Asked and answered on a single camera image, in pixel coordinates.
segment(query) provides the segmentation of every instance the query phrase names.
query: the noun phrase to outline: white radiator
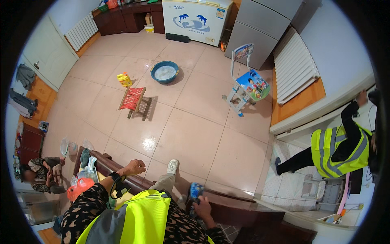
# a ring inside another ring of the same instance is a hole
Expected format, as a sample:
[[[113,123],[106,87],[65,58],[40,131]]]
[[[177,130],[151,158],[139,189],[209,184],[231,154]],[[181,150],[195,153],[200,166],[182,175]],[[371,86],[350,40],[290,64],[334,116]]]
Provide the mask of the white radiator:
[[[293,27],[283,37],[273,56],[279,104],[286,103],[319,78],[309,50]]]
[[[78,51],[88,39],[98,31],[93,16],[89,13],[85,18],[77,22],[72,29],[65,33],[66,38],[73,48]]]

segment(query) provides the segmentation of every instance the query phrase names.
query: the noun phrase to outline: yellow safety vest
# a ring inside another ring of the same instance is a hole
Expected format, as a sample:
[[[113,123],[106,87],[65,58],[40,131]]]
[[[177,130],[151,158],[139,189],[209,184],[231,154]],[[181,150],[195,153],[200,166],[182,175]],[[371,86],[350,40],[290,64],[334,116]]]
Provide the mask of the yellow safety vest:
[[[370,142],[367,135],[372,135],[372,133],[359,124],[356,123],[356,125],[362,136],[355,150],[342,162],[333,162],[332,155],[340,143],[347,139],[344,126],[326,130],[318,129],[313,132],[311,137],[312,158],[320,175],[325,178],[338,178],[368,165]]]
[[[164,192],[140,192],[117,210],[104,210],[81,233],[76,244],[163,243],[170,201]]]

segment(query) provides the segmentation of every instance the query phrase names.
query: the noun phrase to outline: dolphin graphic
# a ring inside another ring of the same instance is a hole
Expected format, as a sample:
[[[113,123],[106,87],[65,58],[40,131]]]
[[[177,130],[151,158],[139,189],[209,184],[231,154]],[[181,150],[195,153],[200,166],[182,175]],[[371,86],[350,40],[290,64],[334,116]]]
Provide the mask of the dolphin graphic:
[[[206,25],[206,20],[207,20],[207,19],[206,19],[205,17],[203,17],[203,16],[200,15],[200,14],[199,14],[197,17],[199,18],[200,21],[203,21],[203,22],[204,22],[204,25]]]
[[[185,19],[186,17],[188,17],[187,14],[179,15],[179,23],[181,23],[181,20]]]

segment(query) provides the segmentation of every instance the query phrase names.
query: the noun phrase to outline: door handle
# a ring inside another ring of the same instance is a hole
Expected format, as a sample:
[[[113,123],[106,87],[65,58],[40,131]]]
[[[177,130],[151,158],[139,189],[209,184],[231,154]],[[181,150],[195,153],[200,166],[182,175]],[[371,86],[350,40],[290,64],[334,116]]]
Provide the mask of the door handle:
[[[34,67],[35,67],[36,69],[39,69],[39,66],[38,66],[38,64],[39,64],[39,61],[38,61],[38,62],[36,62],[36,63],[34,64]]]

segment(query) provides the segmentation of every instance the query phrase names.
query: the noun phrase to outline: red plastic bag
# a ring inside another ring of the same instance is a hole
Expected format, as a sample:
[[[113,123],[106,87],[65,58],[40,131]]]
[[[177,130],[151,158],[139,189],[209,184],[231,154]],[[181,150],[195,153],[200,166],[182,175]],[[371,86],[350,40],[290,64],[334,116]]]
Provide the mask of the red plastic bag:
[[[77,181],[77,185],[73,185],[68,188],[67,195],[70,201],[75,201],[77,197],[91,188],[95,182],[91,178],[81,178]]]
[[[113,9],[113,8],[116,8],[118,6],[117,0],[108,0],[108,2],[106,2],[106,3],[108,5],[109,9]]]

